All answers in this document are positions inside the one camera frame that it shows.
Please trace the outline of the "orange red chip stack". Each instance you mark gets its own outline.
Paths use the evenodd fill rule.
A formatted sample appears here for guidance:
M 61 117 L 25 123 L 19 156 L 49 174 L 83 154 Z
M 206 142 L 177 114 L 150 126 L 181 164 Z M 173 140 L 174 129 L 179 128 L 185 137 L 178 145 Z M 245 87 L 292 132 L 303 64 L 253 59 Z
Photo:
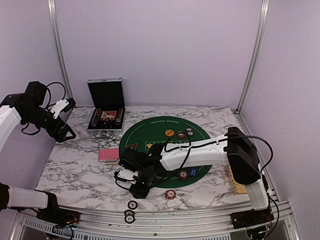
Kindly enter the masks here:
M 170 190 L 167 190 L 165 192 L 165 197 L 168 199 L 168 200 L 173 200 L 176 198 L 176 192 L 172 189 Z

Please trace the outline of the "triangular all-in button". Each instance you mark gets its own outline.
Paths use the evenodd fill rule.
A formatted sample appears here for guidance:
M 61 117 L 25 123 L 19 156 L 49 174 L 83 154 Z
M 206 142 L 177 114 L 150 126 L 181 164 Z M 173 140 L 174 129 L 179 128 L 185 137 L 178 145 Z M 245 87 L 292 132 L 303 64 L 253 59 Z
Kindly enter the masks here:
M 136 151 L 138 149 L 138 143 L 127 145 L 126 148 L 129 148 L 129 149 Z

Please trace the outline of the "red-backed playing card deck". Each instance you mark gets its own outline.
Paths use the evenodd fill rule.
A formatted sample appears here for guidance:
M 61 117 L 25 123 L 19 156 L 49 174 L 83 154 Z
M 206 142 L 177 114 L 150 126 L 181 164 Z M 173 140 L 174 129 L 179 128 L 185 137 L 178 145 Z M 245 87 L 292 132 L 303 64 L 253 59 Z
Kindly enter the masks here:
M 98 153 L 99 162 L 115 163 L 119 159 L 118 148 L 101 149 Z

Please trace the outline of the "blue small blind button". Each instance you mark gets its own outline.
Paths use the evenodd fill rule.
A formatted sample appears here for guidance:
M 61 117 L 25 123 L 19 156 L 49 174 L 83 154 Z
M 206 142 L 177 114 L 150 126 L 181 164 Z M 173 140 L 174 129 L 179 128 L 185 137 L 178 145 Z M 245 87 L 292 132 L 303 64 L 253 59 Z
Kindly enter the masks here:
M 199 176 L 199 170 L 196 168 L 191 168 L 188 170 L 188 175 L 192 178 L 197 178 Z

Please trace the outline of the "orange big blind button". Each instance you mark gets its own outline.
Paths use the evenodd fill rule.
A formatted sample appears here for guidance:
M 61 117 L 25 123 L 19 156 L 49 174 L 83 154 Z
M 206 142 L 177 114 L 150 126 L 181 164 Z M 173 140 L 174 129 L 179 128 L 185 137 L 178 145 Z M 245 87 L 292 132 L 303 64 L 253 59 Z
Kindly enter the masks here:
M 172 129 L 168 129 L 168 130 L 165 131 L 165 135 L 166 135 L 167 137 L 171 137 L 171 136 L 173 136 L 174 134 L 175 134 L 175 132 L 174 132 Z

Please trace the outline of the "dark chips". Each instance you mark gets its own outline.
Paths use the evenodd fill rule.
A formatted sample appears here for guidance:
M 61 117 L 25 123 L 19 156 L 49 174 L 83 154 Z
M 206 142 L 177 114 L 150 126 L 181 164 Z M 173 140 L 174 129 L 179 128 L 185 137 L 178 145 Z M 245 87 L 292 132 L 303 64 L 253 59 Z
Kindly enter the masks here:
M 190 127 L 186 128 L 186 133 L 187 133 L 188 136 L 193 136 L 195 134 L 193 129 L 190 128 Z

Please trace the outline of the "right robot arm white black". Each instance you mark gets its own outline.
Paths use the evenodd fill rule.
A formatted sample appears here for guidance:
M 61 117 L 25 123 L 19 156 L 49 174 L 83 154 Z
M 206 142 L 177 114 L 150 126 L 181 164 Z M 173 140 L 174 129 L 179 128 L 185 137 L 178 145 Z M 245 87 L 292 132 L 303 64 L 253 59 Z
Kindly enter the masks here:
M 131 194 L 144 199 L 149 190 L 176 176 L 183 168 L 230 165 L 234 180 L 245 186 L 252 204 L 247 219 L 258 224 L 267 216 L 269 206 L 264 167 L 260 164 L 258 150 L 252 140 L 268 142 L 254 135 L 245 135 L 239 128 L 230 127 L 226 134 L 216 138 L 174 144 L 154 144 L 149 152 L 139 152 L 130 147 L 121 155 L 123 166 L 133 173 L 135 183 Z

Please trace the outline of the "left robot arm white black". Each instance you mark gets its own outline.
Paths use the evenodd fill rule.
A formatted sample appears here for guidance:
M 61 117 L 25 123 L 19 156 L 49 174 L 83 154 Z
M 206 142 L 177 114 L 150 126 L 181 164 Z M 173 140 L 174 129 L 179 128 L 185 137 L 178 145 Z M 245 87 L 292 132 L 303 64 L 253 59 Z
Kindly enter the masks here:
M 51 203 L 50 193 L 35 190 L 36 181 L 49 148 L 76 137 L 61 117 L 76 102 L 64 93 L 52 103 L 49 87 L 57 85 L 31 81 L 24 92 L 8 94 L 0 103 L 0 208 L 43 209 L 53 223 L 63 219 L 63 211 Z

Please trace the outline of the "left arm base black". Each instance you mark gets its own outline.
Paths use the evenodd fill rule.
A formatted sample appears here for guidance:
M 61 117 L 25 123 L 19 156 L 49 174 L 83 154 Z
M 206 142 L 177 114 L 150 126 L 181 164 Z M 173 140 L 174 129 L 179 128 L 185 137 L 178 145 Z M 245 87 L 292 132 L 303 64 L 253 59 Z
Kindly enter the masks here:
M 45 208 L 40 208 L 36 217 L 58 226 L 66 226 L 77 224 L 79 221 L 80 213 L 74 210 L 60 208 L 58 205 L 58 198 L 54 193 L 46 192 L 47 205 Z

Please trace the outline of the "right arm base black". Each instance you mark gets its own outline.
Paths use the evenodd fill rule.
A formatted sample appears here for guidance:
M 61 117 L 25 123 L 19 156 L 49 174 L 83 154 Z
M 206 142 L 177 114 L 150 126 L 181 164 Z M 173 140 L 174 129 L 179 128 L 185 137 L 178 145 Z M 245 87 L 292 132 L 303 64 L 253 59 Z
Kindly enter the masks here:
M 230 217 L 234 229 L 248 228 L 271 222 L 275 219 L 271 208 L 234 212 L 230 215 Z

